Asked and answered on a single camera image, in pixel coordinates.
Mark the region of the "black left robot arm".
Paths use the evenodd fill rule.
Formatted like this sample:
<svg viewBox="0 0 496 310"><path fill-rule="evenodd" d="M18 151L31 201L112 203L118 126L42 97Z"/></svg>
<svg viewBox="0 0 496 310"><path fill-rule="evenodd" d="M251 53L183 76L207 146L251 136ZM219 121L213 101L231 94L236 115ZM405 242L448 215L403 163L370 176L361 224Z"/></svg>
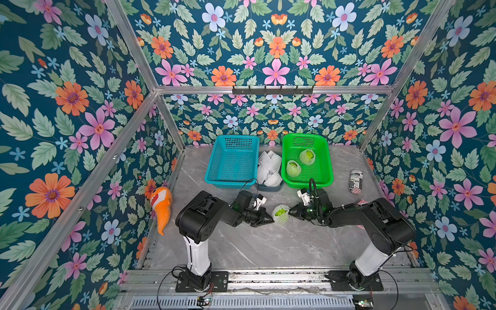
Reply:
<svg viewBox="0 0 496 310"><path fill-rule="evenodd" d="M205 291L219 289L225 291L227 272L214 272L209 258L209 238L219 222L231 227L248 223L260 227L275 223L264 207L265 197L241 190L235 201L228 204L212 194L201 191L181 210L176 218L176 226L187 248L187 265L178 276L177 292Z"/></svg>

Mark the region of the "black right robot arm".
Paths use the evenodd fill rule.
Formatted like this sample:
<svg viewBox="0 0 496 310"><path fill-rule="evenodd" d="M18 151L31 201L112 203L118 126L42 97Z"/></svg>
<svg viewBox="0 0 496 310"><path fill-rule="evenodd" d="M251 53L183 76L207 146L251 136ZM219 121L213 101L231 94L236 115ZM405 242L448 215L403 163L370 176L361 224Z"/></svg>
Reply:
<svg viewBox="0 0 496 310"><path fill-rule="evenodd" d="M326 275L354 290L369 288L382 266L417 236L416 228L385 198L335 207L327 192L316 187L314 179L310 179L307 189L298 191L298 196L302 201L290 208L289 216L320 227L361 226L368 234L370 244L351 262L346 277L339 278L331 271Z"/></svg>

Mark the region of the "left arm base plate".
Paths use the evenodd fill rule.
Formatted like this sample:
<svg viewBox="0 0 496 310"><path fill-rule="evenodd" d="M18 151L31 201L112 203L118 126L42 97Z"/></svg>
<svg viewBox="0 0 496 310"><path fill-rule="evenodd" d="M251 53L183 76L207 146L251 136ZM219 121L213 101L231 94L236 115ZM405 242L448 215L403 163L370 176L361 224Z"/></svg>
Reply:
<svg viewBox="0 0 496 310"><path fill-rule="evenodd" d="M192 271L182 271L178 276L175 292L177 293L213 293L227 292L229 273L227 271L207 271L198 276Z"/></svg>

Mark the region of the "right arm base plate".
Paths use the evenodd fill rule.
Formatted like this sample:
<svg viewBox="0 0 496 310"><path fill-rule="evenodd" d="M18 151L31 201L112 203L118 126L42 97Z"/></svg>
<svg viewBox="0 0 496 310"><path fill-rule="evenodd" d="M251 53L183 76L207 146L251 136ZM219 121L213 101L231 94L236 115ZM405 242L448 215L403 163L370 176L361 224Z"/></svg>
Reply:
<svg viewBox="0 0 496 310"><path fill-rule="evenodd" d="M333 291L383 291L384 286L378 273L363 276L358 270L328 271L325 278L330 281Z"/></svg>

